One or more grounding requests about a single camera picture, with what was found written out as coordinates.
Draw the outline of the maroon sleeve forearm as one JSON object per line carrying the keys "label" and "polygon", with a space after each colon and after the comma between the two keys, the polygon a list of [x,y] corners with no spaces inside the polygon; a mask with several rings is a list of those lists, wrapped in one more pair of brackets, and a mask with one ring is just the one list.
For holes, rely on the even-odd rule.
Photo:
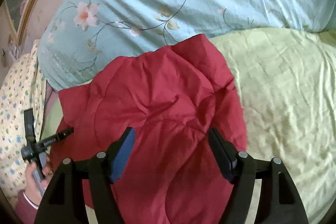
{"label": "maroon sleeve forearm", "polygon": [[18,202],[14,208],[14,211],[22,223],[34,224],[38,209],[38,205],[34,204],[26,196],[24,190],[21,190],[18,194]]}

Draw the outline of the person's left hand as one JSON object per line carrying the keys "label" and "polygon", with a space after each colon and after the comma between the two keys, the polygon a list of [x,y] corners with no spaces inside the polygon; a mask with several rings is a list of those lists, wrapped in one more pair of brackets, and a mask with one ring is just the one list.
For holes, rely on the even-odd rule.
{"label": "person's left hand", "polygon": [[[26,167],[25,195],[33,204],[35,204],[36,206],[39,206],[42,200],[42,195],[33,177],[33,172],[36,170],[36,168],[37,168],[37,165],[35,162],[28,164]],[[45,175],[45,179],[41,180],[39,185],[41,188],[46,189],[53,176],[52,164],[51,164],[49,155],[46,156],[46,164],[43,167],[42,173]]]}

